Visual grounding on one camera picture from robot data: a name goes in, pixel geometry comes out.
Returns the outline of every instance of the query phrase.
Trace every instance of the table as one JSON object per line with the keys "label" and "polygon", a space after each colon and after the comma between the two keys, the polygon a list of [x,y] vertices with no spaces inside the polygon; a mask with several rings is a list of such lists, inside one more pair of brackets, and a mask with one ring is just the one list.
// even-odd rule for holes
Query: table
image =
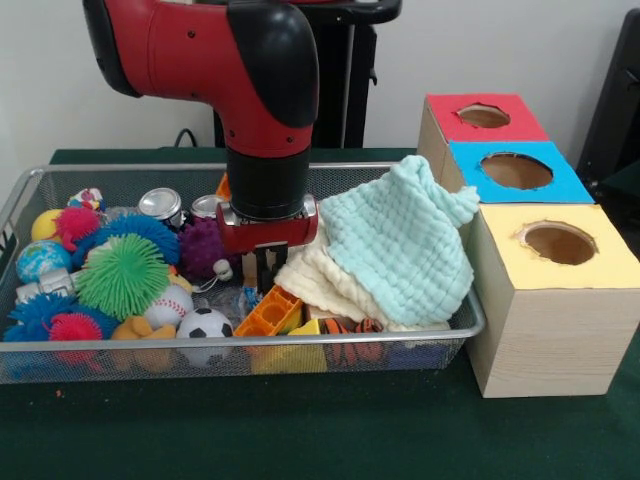
{"label": "table", "polygon": [[[314,161],[410,150],[318,151]],[[195,163],[208,149],[59,151]],[[640,335],[607,396],[484,400],[444,371],[0,386],[3,480],[640,477]]]}

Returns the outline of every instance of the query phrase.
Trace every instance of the white toy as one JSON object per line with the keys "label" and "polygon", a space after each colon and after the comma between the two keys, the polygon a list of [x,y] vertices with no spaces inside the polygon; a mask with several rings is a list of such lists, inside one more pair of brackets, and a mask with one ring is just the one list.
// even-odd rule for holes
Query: white toy
{"label": "white toy", "polygon": [[154,330],[163,325],[178,326],[180,320],[193,311],[191,295],[178,285],[169,285],[164,293],[154,300],[144,312],[145,318]]}
{"label": "white toy", "polygon": [[[180,323],[176,338],[215,338],[233,336],[233,327],[227,317],[211,308],[198,308],[187,314]],[[180,348],[189,363],[196,368],[207,368],[212,359],[222,360],[231,347]]]}

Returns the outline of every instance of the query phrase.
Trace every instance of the red box top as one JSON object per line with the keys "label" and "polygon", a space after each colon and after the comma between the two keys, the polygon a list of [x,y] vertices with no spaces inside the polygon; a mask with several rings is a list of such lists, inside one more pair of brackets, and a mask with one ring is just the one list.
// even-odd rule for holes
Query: red box top
{"label": "red box top", "polygon": [[549,137],[519,95],[427,95],[447,142],[546,142]]}

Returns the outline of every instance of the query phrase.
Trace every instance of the orange toy block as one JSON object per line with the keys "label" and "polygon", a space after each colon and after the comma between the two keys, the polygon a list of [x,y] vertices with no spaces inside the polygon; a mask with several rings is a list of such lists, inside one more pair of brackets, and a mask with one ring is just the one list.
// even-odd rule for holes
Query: orange toy block
{"label": "orange toy block", "polygon": [[269,337],[289,333],[302,323],[302,300],[275,286],[253,309],[234,335]]}
{"label": "orange toy block", "polygon": [[220,184],[218,185],[218,189],[216,190],[216,195],[218,197],[224,198],[227,202],[231,200],[231,188],[229,188],[229,177],[225,173],[222,180],[220,180]]}

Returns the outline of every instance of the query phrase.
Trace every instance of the cardboard lid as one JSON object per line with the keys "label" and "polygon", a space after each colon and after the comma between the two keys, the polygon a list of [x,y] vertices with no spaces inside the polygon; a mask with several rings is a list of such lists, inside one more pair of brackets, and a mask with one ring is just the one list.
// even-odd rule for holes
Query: cardboard lid
{"label": "cardboard lid", "polygon": [[549,140],[518,95],[427,95],[427,100],[448,142]]}
{"label": "cardboard lid", "polygon": [[452,142],[450,149],[483,203],[594,203],[551,142]]}
{"label": "cardboard lid", "polygon": [[481,205],[517,290],[640,288],[640,262],[599,205]]}

